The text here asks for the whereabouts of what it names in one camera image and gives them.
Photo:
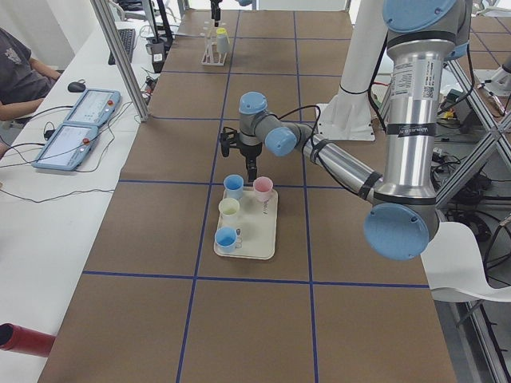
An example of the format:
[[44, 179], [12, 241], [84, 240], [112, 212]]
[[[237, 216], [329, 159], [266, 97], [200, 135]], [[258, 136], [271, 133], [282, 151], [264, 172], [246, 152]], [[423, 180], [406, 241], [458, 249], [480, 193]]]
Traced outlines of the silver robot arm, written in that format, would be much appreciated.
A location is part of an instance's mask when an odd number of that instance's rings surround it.
[[[236, 0], [241, 6], [248, 6], [252, 4], [252, 0]], [[211, 8], [211, 19], [214, 22], [214, 26], [218, 27], [221, 20], [221, 9], [220, 3], [222, 0], [210, 0]]]
[[[366, 241], [388, 259], [420, 255], [439, 227], [430, 166], [442, 67], [469, 49], [469, 1], [363, 1], [358, 9], [338, 93], [313, 126], [281, 121], [262, 93], [240, 98], [240, 124], [220, 134], [224, 156], [237, 149], [256, 176], [263, 150], [299, 150], [336, 182], [371, 203]], [[337, 146], [370, 127], [370, 87], [383, 56], [393, 62], [387, 114], [386, 165], [376, 172]]]

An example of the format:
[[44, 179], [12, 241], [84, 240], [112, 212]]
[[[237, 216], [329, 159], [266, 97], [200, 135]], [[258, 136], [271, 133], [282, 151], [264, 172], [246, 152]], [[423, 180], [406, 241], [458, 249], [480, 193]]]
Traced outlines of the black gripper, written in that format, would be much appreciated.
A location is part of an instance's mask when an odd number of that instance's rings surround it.
[[246, 158], [248, 182], [253, 182], [257, 178], [256, 158], [262, 153], [263, 145], [261, 143], [245, 144], [241, 137], [241, 133], [236, 129], [224, 126], [219, 138], [221, 154], [223, 157], [229, 157], [231, 149], [238, 149]]
[[221, 19], [221, 10], [220, 3], [223, 0], [210, 0], [211, 8], [212, 8], [212, 20], [214, 21], [214, 26], [218, 27]]

